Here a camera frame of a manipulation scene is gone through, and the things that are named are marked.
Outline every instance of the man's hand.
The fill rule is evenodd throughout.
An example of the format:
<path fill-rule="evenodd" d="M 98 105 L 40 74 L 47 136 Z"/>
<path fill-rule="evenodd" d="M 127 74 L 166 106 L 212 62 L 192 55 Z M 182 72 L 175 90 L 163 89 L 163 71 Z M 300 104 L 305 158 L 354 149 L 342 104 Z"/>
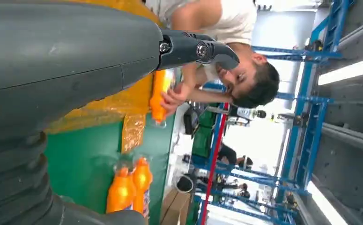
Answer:
<path fill-rule="evenodd" d="M 169 89 L 167 93 L 162 92 L 163 102 L 161 106 L 166 109 L 166 117 L 172 115 L 179 105 L 182 105 L 190 96 L 194 87 L 181 82 L 174 89 Z"/>

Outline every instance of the metal bolt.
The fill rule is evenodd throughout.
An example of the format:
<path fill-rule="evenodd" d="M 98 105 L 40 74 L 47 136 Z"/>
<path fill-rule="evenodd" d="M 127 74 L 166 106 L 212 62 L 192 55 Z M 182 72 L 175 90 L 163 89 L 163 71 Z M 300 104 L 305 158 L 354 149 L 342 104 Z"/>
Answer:
<path fill-rule="evenodd" d="M 207 47 L 204 43 L 199 43 L 196 47 L 196 54 L 198 56 L 204 56 L 206 54 Z"/>
<path fill-rule="evenodd" d="M 159 44 L 159 52 L 165 53 L 169 50 L 169 43 L 161 43 Z"/>

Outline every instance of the green table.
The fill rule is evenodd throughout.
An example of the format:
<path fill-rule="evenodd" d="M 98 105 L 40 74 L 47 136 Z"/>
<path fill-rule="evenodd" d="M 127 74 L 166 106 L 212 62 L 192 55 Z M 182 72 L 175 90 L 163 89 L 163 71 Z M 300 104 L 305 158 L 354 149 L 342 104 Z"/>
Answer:
<path fill-rule="evenodd" d="M 142 146 L 134 151 L 153 157 L 150 224 L 157 225 L 169 160 L 174 116 L 165 129 L 146 125 Z M 49 136 L 46 156 L 55 193 L 99 213 L 105 212 L 107 191 L 113 179 L 115 155 L 120 152 L 123 123 L 113 123 Z"/>

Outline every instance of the man's ear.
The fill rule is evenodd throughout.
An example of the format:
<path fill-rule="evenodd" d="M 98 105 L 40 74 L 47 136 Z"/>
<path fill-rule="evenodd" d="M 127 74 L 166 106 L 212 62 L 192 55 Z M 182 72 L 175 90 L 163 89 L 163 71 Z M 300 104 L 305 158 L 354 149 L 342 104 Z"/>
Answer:
<path fill-rule="evenodd" d="M 253 53 L 252 59 L 259 65 L 267 62 L 267 58 L 264 55 L 258 53 Z"/>

